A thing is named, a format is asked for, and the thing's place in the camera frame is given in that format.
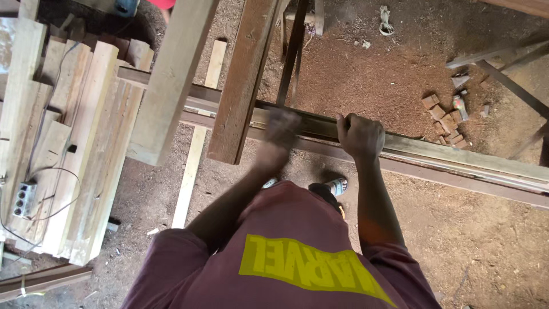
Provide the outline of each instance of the dirt floor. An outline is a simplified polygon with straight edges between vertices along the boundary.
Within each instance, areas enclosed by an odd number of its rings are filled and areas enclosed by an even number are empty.
[[[436,136],[432,119],[420,99],[435,93],[449,109],[456,92],[450,76],[468,70],[472,79],[464,88],[469,92],[465,100],[471,119],[460,125],[460,131],[472,143],[470,150],[508,157],[544,122],[500,84],[480,87],[485,76],[475,66],[449,70],[444,64],[456,56],[546,33],[549,20],[465,0],[325,2],[323,37],[310,39],[306,35],[295,108],[328,116],[355,112],[380,120],[387,131],[433,141]],[[220,1],[194,82],[204,82],[213,40],[224,38],[228,47],[219,83],[223,88],[243,4],[244,0]],[[389,7],[389,20],[395,26],[394,35],[389,37],[378,31],[381,4]],[[59,12],[59,17],[66,14]],[[109,27],[122,26],[123,22],[116,19],[95,24],[97,31],[110,33],[117,30],[109,31]],[[271,102],[276,99],[282,72],[278,32],[279,28],[259,92],[260,99]],[[161,15],[145,0],[141,1],[135,22],[120,31],[120,36],[130,34],[146,38],[154,48],[161,42]],[[371,47],[363,48],[364,41]],[[516,55],[507,55],[493,63],[513,57]],[[538,99],[549,102],[548,69],[546,57],[510,77]],[[488,118],[479,115],[484,104],[490,105]],[[119,307],[143,261],[150,242],[147,232],[171,225],[192,132],[192,127],[180,125],[164,167],[126,160],[111,213],[122,223],[117,232],[107,232],[100,256],[90,263],[94,268],[91,280],[0,307]],[[257,142],[247,141],[239,166],[203,159],[187,222],[246,172],[257,146]],[[535,145],[520,160],[536,163],[540,148]],[[349,179],[349,190],[339,201],[347,214],[352,245],[360,251],[356,229],[358,186],[353,164],[294,151],[284,177],[306,186],[328,180],[330,171]],[[408,249],[422,266],[443,308],[549,307],[549,212],[389,172],[383,172],[383,177]],[[29,257],[34,259],[33,266],[26,269],[21,269],[20,263],[6,267],[9,262],[4,262],[2,278],[61,263],[33,254]]]

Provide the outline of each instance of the man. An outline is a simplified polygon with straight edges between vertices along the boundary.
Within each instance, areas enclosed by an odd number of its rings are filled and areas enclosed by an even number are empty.
[[[362,255],[333,196],[289,181],[261,190],[288,162],[299,120],[271,119],[244,178],[187,228],[155,236],[122,308],[439,308],[383,183],[379,122],[337,118],[358,171]]]

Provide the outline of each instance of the maroon t-shirt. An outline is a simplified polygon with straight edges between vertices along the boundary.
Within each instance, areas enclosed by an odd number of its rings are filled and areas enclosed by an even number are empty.
[[[289,181],[262,190],[222,252],[156,235],[122,308],[440,308],[405,247],[352,250],[348,226]]]

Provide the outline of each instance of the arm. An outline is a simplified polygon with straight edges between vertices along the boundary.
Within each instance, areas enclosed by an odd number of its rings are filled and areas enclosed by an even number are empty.
[[[338,115],[337,121],[341,146],[355,160],[358,172],[358,238],[362,251],[379,242],[404,246],[379,167],[379,154],[385,144],[383,126],[353,113],[346,118]]]
[[[300,123],[296,114],[271,112],[265,142],[257,151],[253,167],[244,178],[201,212],[187,227],[213,254],[234,232],[238,217],[263,184],[288,163],[289,151]]]

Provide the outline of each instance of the yellow marvel logo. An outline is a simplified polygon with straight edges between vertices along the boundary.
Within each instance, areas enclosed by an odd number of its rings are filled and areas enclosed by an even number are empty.
[[[248,234],[238,274],[278,279],[311,291],[366,294],[396,307],[353,250],[329,253],[295,239]]]

